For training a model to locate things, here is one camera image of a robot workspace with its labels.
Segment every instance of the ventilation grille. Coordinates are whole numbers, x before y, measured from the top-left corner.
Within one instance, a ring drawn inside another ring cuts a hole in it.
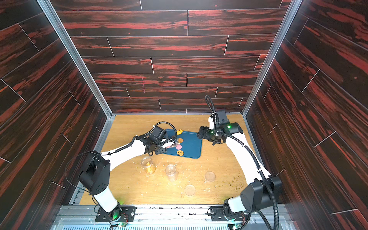
[[[63,230],[109,230],[109,227],[99,227],[99,226],[68,226],[64,227]],[[114,230],[228,230],[226,226],[202,226],[202,227],[186,227],[186,226],[177,226],[177,227],[115,227]]]

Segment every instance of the dark red wood wall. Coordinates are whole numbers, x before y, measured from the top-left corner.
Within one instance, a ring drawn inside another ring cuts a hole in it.
[[[106,116],[36,0],[0,2],[0,229],[49,229]]]
[[[51,0],[114,113],[241,112],[288,0]]]
[[[247,114],[300,230],[368,229],[367,10],[304,0]]]

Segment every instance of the plastic cup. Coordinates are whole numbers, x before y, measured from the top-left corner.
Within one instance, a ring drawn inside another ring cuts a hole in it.
[[[153,174],[156,171],[155,164],[152,161],[152,158],[149,156],[145,156],[141,161],[142,167],[146,170],[148,175]]]
[[[178,178],[178,172],[176,171],[176,167],[173,164],[169,164],[168,166],[166,166],[165,172],[167,178],[171,182],[176,181],[176,179]]]

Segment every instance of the blue cutting board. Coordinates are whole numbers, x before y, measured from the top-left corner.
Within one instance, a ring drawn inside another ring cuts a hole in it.
[[[167,137],[171,137],[174,134],[174,130],[167,129]],[[182,134],[177,135],[177,138],[181,138],[184,141],[181,144],[181,150],[184,152],[182,157],[185,158],[193,158],[198,159],[201,156],[202,150],[202,140],[198,139],[196,132],[188,132],[183,131]],[[173,155],[173,156],[180,156],[177,154],[177,149],[175,147],[171,147],[167,149],[167,152],[164,154]]]

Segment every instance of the mounting plate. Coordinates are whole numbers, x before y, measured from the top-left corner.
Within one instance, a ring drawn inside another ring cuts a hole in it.
[[[212,221],[243,221],[243,217],[239,215],[235,220],[228,220],[225,217],[225,211],[222,206],[211,206],[211,219]]]
[[[121,210],[121,218],[118,221],[114,221],[114,222],[111,221],[111,223],[119,223],[119,222],[125,223],[127,221],[127,217],[123,213],[127,214],[127,216],[128,216],[128,222],[133,222],[134,216],[135,216],[135,209],[136,208],[135,207],[132,207],[132,206],[129,206],[129,207],[120,207],[120,210]],[[103,210],[101,207],[98,209],[95,222],[109,222],[109,215],[108,215],[108,213],[105,212],[105,210]]]

